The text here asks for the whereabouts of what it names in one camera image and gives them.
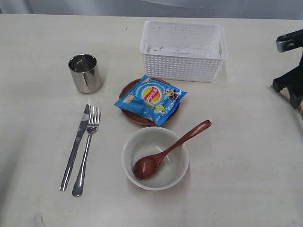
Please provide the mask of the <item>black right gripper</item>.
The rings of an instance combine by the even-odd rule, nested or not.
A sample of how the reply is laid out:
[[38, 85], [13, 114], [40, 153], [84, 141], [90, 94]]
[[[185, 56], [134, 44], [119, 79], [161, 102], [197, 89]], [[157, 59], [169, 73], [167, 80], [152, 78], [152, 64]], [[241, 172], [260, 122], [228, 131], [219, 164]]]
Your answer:
[[272, 86], [276, 92], [287, 87], [290, 104], [293, 109], [297, 109], [303, 100], [303, 57], [297, 67], [274, 79]]

